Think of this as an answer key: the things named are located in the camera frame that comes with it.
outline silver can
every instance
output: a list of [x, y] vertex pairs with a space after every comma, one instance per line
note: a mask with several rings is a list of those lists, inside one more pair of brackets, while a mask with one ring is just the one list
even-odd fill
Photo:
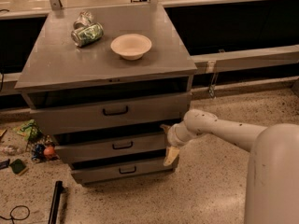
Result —
[[78, 18], [75, 20], [73, 27], [78, 29], [79, 27], [90, 26], [93, 23], [93, 14], [90, 11], [81, 11]]
[[87, 27], [80, 27], [74, 30], [71, 34], [75, 45], [78, 47], [84, 47], [90, 44], [104, 35], [103, 27], [100, 23], [93, 23]]

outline drawer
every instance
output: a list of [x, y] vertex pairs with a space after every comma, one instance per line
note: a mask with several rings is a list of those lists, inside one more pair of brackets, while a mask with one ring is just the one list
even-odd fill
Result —
[[79, 184], [89, 184], [104, 180], [123, 178], [134, 175], [145, 175], [161, 171], [174, 170], [177, 164], [165, 167], [164, 158], [154, 158], [146, 161], [126, 162], [107, 167], [90, 168], [71, 171], [71, 175]]
[[91, 161], [165, 148], [164, 133], [129, 136], [117, 140], [94, 141], [83, 144], [57, 146], [56, 153], [65, 163]]
[[74, 133], [163, 119], [182, 118], [190, 95], [186, 92], [148, 98], [33, 110], [43, 133]]

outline speckled floor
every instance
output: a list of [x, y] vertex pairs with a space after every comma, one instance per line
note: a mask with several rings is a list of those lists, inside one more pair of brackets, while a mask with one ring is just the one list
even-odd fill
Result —
[[[217, 98], [193, 91], [192, 107], [220, 119], [260, 124], [299, 124], [299, 98], [290, 83], [259, 88], [216, 90]], [[12, 131], [30, 117], [22, 112], [0, 113], [0, 129], [7, 129], [1, 146], [24, 147]], [[0, 156], [0, 161], [7, 157]], [[243, 223], [249, 154], [220, 138], [206, 134], [181, 150], [174, 173], [144, 175], [82, 187], [61, 161], [33, 164], [30, 153], [10, 157], [26, 162], [29, 170], [16, 176], [0, 170], [0, 216], [9, 217], [16, 205], [29, 207], [30, 216], [16, 223], [48, 223], [54, 184], [62, 180], [57, 223]]]

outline cabinet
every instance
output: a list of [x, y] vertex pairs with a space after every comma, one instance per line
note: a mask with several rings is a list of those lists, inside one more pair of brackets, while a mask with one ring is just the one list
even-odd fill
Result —
[[[160, 125], [188, 111], [195, 64], [161, 6], [89, 10], [104, 27], [102, 39], [76, 48], [70, 28], [80, 9], [53, 11], [16, 89], [79, 184], [174, 170], [176, 163], [163, 166]], [[110, 48], [128, 33], [153, 44], [140, 60], [126, 61]]]

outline gray tabletop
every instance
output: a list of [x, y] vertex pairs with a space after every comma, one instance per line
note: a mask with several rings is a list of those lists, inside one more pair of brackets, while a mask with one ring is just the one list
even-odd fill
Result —
[[[82, 10], [103, 25], [104, 36], [83, 48], [71, 38]], [[110, 44], [119, 35], [147, 36], [152, 47], [141, 59], [126, 61]], [[52, 11], [15, 87], [64, 89], [109, 81], [142, 80], [160, 75], [194, 74], [196, 66], [162, 5], [69, 8]]]

